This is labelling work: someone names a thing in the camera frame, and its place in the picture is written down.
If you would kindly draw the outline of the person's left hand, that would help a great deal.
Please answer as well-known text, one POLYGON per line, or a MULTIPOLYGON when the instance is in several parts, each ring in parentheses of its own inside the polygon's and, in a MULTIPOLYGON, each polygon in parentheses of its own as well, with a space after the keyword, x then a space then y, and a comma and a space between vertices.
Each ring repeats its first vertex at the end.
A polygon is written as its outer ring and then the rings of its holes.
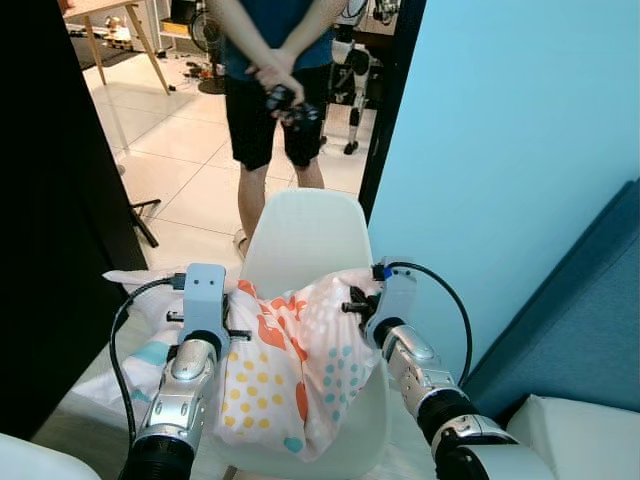
POLYGON ((270 54, 270 67, 264 67, 260 70, 260 81, 266 87, 294 83, 292 73, 297 55, 291 50, 284 49, 284 47, 274 47, 274 49, 270 50, 270 54))

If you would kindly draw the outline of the dark floor mat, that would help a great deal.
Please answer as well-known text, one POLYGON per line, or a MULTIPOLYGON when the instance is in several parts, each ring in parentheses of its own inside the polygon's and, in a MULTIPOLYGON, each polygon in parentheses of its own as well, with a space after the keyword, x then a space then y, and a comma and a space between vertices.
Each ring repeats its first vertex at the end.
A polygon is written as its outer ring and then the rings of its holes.
POLYGON ((82 70, 95 69, 97 59, 102 61, 102 67, 114 67, 120 61, 141 55, 140 51, 110 47, 102 40, 90 40, 87 37, 70 37, 70 42, 76 50, 79 69, 82 70))

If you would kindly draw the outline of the wooden table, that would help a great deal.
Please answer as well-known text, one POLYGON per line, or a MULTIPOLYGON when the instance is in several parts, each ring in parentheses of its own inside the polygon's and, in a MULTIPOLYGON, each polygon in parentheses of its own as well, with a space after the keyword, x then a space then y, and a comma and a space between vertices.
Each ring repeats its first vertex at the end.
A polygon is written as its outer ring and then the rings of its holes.
POLYGON ((123 8, 125 18, 128 19, 129 31, 131 31, 131 41, 142 46, 143 54, 150 60, 151 67, 159 78, 160 91, 166 96, 172 96, 172 84, 165 78, 157 59, 154 35, 142 22, 143 14, 140 13, 146 5, 154 4, 154 0, 65 0, 65 4, 67 9, 61 17, 64 20, 79 20, 79 23, 86 28, 88 35, 92 35, 93 32, 92 15, 123 8))

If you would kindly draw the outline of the pink pillow with orange spots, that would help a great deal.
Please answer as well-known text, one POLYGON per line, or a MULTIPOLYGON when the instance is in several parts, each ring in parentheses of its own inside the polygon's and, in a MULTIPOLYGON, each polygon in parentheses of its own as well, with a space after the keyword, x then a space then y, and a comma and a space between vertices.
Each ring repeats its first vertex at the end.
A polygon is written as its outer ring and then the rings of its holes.
MULTIPOLYGON (((358 329, 360 316, 344 314, 348 288, 380 293, 365 269, 334 271, 294 291, 268 298, 259 285, 238 279, 244 291, 243 314, 229 314, 247 326, 250 340, 233 340, 216 379, 212 435, 229 445, 255 445, 288 452, 312 462, 329 449, 344 422, 351 421, 357 394, 371 383, 376 356, 358 329)), ((169 349, 177 347, 178 326, 165 324, 166 312, 182 311, 183 294, 172 285, 142 293, 127 310, 142 314, 151 330, 147 342, 123 358, 125 394, 113 374, 84 381, 74 393, 123 411, 131 401, 134 425, 142 428, 152 410, 169 349)))

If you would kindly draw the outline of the white plastic chair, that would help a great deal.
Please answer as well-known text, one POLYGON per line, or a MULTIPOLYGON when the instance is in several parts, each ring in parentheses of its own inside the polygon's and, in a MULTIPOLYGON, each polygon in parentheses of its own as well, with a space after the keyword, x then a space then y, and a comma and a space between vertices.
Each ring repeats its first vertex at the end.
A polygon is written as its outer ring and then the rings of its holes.
MULTIPOLYGON (((369 271, 372 256, 364 210, 329 189, 287 189, 266 202, 239 278, 268 298, 330 273, 369 271)), ((360 480, 378 465, 390 439, 387 367, 376 356, 371 383, 353 403, 335 442, 312 462, 255 445, 229 445, 212 435, 212 448, 247 474, 288 480, 360 480)))

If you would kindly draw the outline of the black door frame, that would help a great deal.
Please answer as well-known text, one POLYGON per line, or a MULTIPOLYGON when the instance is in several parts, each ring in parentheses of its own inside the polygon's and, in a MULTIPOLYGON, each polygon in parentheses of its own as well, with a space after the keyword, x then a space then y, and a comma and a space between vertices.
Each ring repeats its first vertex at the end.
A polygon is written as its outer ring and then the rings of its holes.
POLYGON ((367 145, 364 178, 358 192, 358 202, 364 209, 366 223, 372 218, 372 210, 378 198, 380 180, 387 165, 390 141, 401 110, 413 50, 419 40, 426 5, 428 0, 399 0, 396 29, 388 46, 384 47, 387 65, 384 67, 383 96, 372 128, 372 137, 367 145))

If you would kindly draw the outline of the black game controller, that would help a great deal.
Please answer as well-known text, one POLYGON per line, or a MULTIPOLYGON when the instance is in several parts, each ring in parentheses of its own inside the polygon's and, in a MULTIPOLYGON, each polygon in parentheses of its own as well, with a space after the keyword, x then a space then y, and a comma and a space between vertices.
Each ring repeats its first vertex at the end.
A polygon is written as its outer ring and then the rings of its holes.
POLYGON ((266 109, 276 115, 279 122, 284 122, 285 127, 300 131, 314 127, 320 122, 321 113, 310 102, 296 102, 296 95, 291 88, 284 84, 278 84, 268 93, 266 109))

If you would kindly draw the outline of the white rounded object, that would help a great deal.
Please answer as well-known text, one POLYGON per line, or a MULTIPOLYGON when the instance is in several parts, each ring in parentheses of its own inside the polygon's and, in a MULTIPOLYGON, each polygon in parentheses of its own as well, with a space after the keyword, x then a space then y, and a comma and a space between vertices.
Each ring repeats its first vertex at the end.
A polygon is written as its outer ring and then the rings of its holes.
POLYGON ((76 472, 63 454, 0 433, 0 480, 63 480, 76 472))

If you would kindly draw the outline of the person's right hand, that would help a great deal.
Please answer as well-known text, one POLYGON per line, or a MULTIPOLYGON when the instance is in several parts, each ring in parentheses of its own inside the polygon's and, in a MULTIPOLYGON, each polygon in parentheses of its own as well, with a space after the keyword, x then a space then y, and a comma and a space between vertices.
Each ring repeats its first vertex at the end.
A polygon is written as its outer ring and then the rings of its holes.
POLYGON ((259 58, 252 60, 250 67, 244 70, 247 76, 256 79, 269 93, 276 87, 283 87, 297 93, 297 84, 292 76, 294 56, 280 49, 262 52, 259 58))

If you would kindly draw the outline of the teal padded headboard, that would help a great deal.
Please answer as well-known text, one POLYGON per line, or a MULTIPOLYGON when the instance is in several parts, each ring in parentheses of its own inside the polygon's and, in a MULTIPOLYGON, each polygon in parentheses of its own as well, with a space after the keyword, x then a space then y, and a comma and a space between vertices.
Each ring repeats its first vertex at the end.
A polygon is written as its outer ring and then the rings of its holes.
POLYGON ((608 202, 518 311, 465 392, 506 422, 527 396, 640 410, 640 184, 608 202))

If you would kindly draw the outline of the black tripod stand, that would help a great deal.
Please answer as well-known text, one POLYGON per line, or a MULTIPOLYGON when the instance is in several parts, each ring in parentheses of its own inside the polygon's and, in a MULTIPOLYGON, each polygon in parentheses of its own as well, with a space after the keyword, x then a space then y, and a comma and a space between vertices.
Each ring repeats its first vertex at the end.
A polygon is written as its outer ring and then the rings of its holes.
POLYGON ((150 207, 159 207, 161 205, 160 198, 151 198, 151 200, 145 200, 141 202, 131 202, 129 204, 129 209, 131 209, 131 220, 133 227, 138 230, 142 234, 143 239, 147 246, 151 248, 156 248, 160 246, 159 239, 152 233, 150 227, 146 223, 146 220, 143 219, 143 210, 150 209, 150 207))

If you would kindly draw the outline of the person in dark shorts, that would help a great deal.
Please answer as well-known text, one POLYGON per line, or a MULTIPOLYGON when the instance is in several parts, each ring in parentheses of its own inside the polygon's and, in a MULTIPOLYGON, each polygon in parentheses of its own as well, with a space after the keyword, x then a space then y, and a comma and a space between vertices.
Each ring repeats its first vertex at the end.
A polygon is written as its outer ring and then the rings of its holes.
MULTIPOLYGON (((270 49, 279 49, 285 37, 301 22, 312 0, 241 0, 257 31, 270 49)), ((293 131, 279 122, 266 109, 268 91, 256 79, 244 73, 250 65, 232 42, 221 37, 223 65, 227 69, 225 81, 225 110, 233 159, 239 164, 237 207, 241 229, 233 239, 239 255, 250 250, 257 224, 266 202, 268 165, 273 157, 276 128, 284 129, 285 157, 296 173, 298 186, 321 189, 323 172, 317 165, 320 137, 326 104, 330 95, 332 73, 332 28, 303 51, 293 67, 297 84, 296 102, 310 102, 320 111, 320 122, 314 127, 293 131)))

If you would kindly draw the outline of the white humanoid robot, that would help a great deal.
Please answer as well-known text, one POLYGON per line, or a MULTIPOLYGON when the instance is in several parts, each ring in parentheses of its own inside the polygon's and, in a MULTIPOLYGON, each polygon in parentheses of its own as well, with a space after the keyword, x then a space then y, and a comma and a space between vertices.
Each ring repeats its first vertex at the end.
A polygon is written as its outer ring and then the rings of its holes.
POLYGON ((349 0, 335 19, 332 56, 335 78, 332 81, 333 102, 349 104, 349 134, 343 151, 351 155, 358 148, 358 128, 366 106, 366 88, 372 68, 372 56, 358 44, 355 32, 367 14, 378 13, 379 0, 349 0))

